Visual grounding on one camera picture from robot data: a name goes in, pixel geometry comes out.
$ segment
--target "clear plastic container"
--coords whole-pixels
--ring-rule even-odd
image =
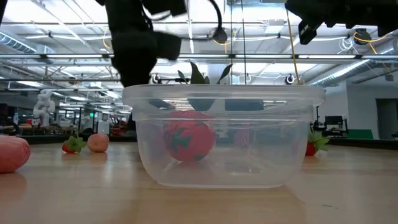
[[[284,185],[302,164],[313,106],[324,100],[325,91],[313,86],[140,85],[123,91],[146,171],[172,187]]]

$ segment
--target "table surface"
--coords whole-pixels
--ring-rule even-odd
[[[63,154],[35,145],[28,163],[0,175],[0,223],[316,223],[398,220],[398,152],[330,147],[285,186],[173,189],[145,172],[134,143]]]

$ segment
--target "wooden table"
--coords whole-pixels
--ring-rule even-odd
[[[398,221],[398,152],[331,147],[306,158],[284,187],[268,190],[173,189],[145,172],[137,146],[107,154],[63,154],[32,146],[17,173],[0,175],[0,223],[316,223]]]

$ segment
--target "pink object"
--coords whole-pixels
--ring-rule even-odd
[[[0,174],[14,172],[29,159],[30,147],[25,139],[0,136]]]
[[[92,134],[87,140],[91,152],[105,152],[109,146],[109,137],[106,134]]]

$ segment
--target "white humanoid robot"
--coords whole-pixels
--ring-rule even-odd
[[[50,100],[52,95],[51,91],[42,90],[40,94],[37,96],[37,103],[33,108],[33,117],[40,118],[42,117],[42,124],[41,126],[46,127],[49,125],[50,121],[50,113],[55,111],[55,103],[54,101]]]

